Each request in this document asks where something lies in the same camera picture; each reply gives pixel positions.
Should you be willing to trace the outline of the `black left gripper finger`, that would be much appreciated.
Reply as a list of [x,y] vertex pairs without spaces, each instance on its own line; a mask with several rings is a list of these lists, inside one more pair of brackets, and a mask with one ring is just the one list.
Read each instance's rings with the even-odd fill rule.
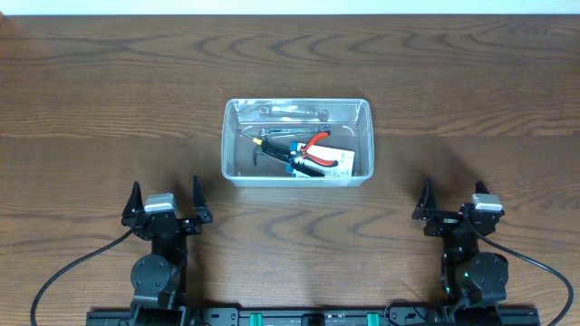
[[135,181],[132,185],[130,197],[126,206],[124,207],[121,218],[130,219],[136,217],[144,209],[142,202],[142,195],[140,190],[140,183]]
[[207,201],[203,196],[199,178],[193,177],[193,207],[199,220],[212,220],[213,216],[208,207]]

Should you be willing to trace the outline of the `white teal product card package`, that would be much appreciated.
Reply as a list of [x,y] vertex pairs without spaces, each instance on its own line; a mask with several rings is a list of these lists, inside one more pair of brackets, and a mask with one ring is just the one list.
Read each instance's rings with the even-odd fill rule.
[[319,170],[324,173],[326,177],[351,177],[353,175],[354,157],[355,153],[345,149],[334,149],[329,147],[318,146],[326,151],[326,157],[333,157],[338,161],[338,166],[334,168],[324,168],[315,163],[295,158],[296,163],[301,163],[309,168]]

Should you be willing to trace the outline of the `clear plastic container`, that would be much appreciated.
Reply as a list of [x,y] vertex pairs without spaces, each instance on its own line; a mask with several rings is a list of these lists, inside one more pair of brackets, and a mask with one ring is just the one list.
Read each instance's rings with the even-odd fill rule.
[[[308,177],[282,162],[258,155],[249,138],[260,137],[262,128],[311,128],[330,126],[330,136],[317,146],[355,153],[351,177]],[[273,135],[263,139],[291,151],[316,133]],[[222,174],[237,187],[358,187],[374,171],[374,139],[371,106],[363,99],[232,99],[227,102],[222,130]]]

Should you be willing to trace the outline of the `red handled cutting pliers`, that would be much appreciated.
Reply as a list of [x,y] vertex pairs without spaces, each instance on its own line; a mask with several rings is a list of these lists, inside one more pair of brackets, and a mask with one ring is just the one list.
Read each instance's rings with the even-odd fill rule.
[[305,144],[300,145],[297,148],[295,156],[297,158],[311,161],[320,167],[337,167],[338,161],[333,157],[326,157],[326,151],[317,146],[319,140],[328,138],[330,134],[330,131],[321,131],[316,133]]

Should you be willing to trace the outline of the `black yellow screwdriver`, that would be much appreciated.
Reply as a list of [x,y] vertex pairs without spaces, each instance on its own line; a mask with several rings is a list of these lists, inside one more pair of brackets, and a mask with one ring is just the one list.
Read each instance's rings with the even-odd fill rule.
[[238,133],[246,138],[249,138],[256,144],[253,151],[253,160],[255,165],[258,155],[267,155],[271,158],[275,158],[284,162],[288,162],[292,158],[291,151],[287,148],[277,146],[276,144],[271,143],[263,138],[250,136],[241,130]]

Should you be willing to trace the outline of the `silver combination wrench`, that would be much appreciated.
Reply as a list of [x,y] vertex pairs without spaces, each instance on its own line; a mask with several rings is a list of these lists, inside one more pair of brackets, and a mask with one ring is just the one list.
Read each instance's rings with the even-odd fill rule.
[[262,128],[258,134],[260,137],[269,137],[273,135],[288,135],[288,134],[305,134],[305,133],[321,133],[330,130],[329,125],[320,125],[311,128]]

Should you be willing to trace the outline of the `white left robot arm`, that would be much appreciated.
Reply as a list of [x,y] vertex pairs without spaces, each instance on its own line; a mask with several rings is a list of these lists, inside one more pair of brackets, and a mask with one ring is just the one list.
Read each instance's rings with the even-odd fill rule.
[[173,194],[143,200],[140,184],[133,184],[121,223],[138,238],[150,241],[151,253],[142,256],[131,269],[134,294],[130,326],[199,324],[199,310],[183,302],[187,294],[187,238],[201,234],[202,226],[213,222],[198,177],[193,177],[193,209],[194,216],[180,218]]

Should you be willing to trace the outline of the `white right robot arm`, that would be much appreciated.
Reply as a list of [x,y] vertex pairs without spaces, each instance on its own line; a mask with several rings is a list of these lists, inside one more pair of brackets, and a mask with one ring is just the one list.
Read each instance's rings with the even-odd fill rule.
[[469,203],[457,211],[437,208],[434,186],[426,178],[412,218],[426,223],[426,236],[443,241],[441,283],[449,304],[441,317],[456,325],[502,325],[498,304],[507,298],[508,260],[482,252],[479,239],[496,231],[504,215],[499,197],[480,180]]

